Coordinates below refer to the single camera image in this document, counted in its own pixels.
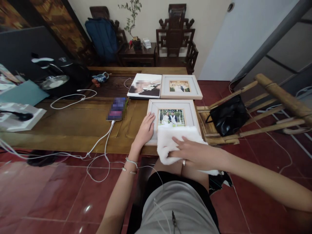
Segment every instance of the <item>wooden tabletop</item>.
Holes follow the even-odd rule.
[[[127,67],[90,67],[93,72],[112,73],[108,83],[101,88],[94,88],[98,95],[94,98],[81,101],[62,110],[50,108],[53,100],[43,100],[36,105],[37,108],[47,110],[42,119],[30,131],[7,133],[0,132],[0,138],[15,148],[34,150],[53,150],[68,152],[88,152],[105,135],[111,122],[106,121],[112,104],[112,93],[101,92],[114,84],[119,90],[119,97],[127,93],[128,89],[122,87],[124,80],[134,77],[136,73],[147,74],[181,74],[186,75],[186,68],[127,68]],[[76,100],[60,100],[55,107],[60,108]],[[115,123],[107,144],[107,153],[128,154],[135,139],[139,126],[146,115],[148,100],[129,100],[124,120]],[[99,142],[93,152],[104,153],[106,139]],[[142,154],[157,155],[155,146],[146,146]]]

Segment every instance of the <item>grey shirt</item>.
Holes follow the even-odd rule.
[[[173,234],[172,211],[182,234],[219,233],[199,194],[181,181],[165,183],[151,193],[143,208],[141,227],[136,233]]]

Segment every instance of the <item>picture frame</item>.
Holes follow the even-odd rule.
[[[151,140],[145,144],[146,146],[157,145],[157,131],[160,124],[160,113],[162,114],[166,111],[174,111],[175,114],[179,113],[178,118],[176,118],[176,123],[173,123],[173,127],[195,126],[198,130],[198,133],[202,136],[193,100],[150,99],[149,105],[147,107],[147,113],[154,113],[156,118],[153,121],[153,136]]]
[[[201,100],[202,92],[194,75],[163,75],[160,98]]]

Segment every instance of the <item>woman's right hand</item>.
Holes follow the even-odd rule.
[[[231,154],[225,150],[190,141],[184,136],[182,137],[184,141],[175,137],[172,139],[180,150],[171,152],[170,157],[186,159],[186,165],[198,170],[227,170]]]

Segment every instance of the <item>wooden table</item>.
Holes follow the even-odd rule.
[[[119,97],[125,95],[128,89],[124,80],[136,73],[149,74],[187,74],[186,68],[110,68],[90,67],[93,72],[112,73],[107,83],[94,98],[81,101],[62,110],[50,108],[53,100],[43,100],[37,108],[47,110],[47,113],[30,131],[17,133],[0,132],[0,138],[15,148],[34,150],[53,150],[69,152],[88,152],[105,135],[111,122],[106,121],[113,98],[111,95],[118,90]],[[100,92],[101,89],[113,89],[113,92]],[[62,107],[76,100],[60,100],[55,107]],[[148,100],[129,100],[127,113],[123,121],[116,122],[109,137],[107,153],[128,154],[135,139],[139,126],[146,115]],[[106,140],[99,142],[93,152],[104,153]],[[155,146],[146,146],[142,154],[157,155]]]
[[[151,48],[147,49],[142,45],[142,50],[134,50],[133,46],[124,46],[118,56],[124,67],[155,67],[156,43],[151,43]]]

